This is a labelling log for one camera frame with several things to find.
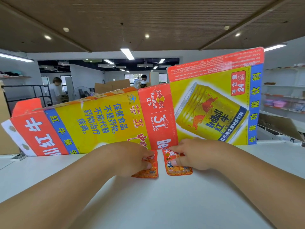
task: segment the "can image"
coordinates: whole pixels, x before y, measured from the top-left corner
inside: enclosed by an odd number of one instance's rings
[[[229,141],[248,114],[246,108],[195,82],[176,111],[175,119],[181,128],[202,138]]]

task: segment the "black hair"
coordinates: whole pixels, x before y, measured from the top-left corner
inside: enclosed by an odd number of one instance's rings
[[[61,78],[55,77],[55,78],[53,79],[53,84],[55,84],[55,82],[62,83],[63,81],[61,80]]]

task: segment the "ceiling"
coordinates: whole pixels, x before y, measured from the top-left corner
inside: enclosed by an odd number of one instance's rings
[[[135,60],[128,60],[128,59],[111,59],[112,62],[114,62],[117,66],[126,66],[124,70],[128,71],[142,71],[142,70],[152,70],[153,67],[148,67],[148,68],[142,68],[142,67],[137,67],[137,64],[141,63],[151,63],[154,66],[159,66],[160,64],[159,61],[160,59],[135,59]],[[56,61],[56,60],[42,60],[38,61],[39,65],[47,65],[47,66],[54,66],[54,68],[57,69],[57,71],[48,71],[45,70],[44,68],[40,68],[41,73],[58,73],[58,72],[70,72],[70,66],[60,66],[58,65],[58,62],[61,61]],[[83,60],[69,60],[70,64],[76,64],[96,70],[101,70],[101,71],[120,71],[118,68],[101,68],[98,65],[101,63],[108,64],[104,61],[102,62],[84,62]],[[179,58],[166,58],[165,61],[162,63],[162,65],[171,65],[174,66],[176,64],[179,64]],[[155,71],[163,71],[166,72],[166,68],[160,68],[158,67],[155,69]]]
[[[305,0],[0,0],[0,48],[92,52],[122,46],[131,51],[270,46],[305,36],[304,9]]]

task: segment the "snack packet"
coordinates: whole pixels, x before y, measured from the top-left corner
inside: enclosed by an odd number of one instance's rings
[[[134,178],[157,178],[159,176],[158,174],[158,162],[157,162],[157,156],[158,152],[157,150],[154,151],[154,155],[150,156],[148,158],[142,158],[143,161],[150,162],[152,167],[151,169],[145,169],[141,170],[140,172],[137,172],[136,174],[132,175]]]
[[[191,167],[188,166],[172,166],[171,160],[178,158],[180,156],[184,156],[184,154],[178,154],[174,151],[169,149],[162,149],[163,156],[164,156],[164,163],[166,173],[170,176],[180,176],[180,175],[190,175],[193,173]]]

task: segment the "black metal rack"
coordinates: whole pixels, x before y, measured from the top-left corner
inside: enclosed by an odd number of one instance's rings
[[[46,103],[45,103],[44,97],[48,97],[51,100],[51,104],[53,104],[49,85],[44,85],[44,84],[42,84],[42,85],[2,85],[1,87],[3,89],[4,88],[13,88],[13,87],[33,87],[33,91],[34,91],[35,97],[30,97],[30,98],[23,98],[23,99],[18,99],[18,100],[7,100],[6,92],[5,91],[3,92],[4,93],[4,98],[5,98],[5,101],[6,101],[6,105],[7,105],[7,108],[9,110],[9,113],[10,113],[10,116],[12,116],[12,113],[11,113],[11,110],[10,110],[10,105],[9,105],[9,103],[11,103],[11,102],[17,102],[17,101],[21,101],[21,100],[29,100],[29,99],[33,99],[33,98],[40,98],[40,97],[42,97],[43,102],[44,102],[44,106],[46,107]],[[35,91],[34,87],[40,87],[40,91],[41,91],[42,96],[37,96],[36,95],[36,91]],[[43,95],[44,92],[42,91],[42,87],[48,87],[48,92],[49,92],[48,96],[44,96]]]

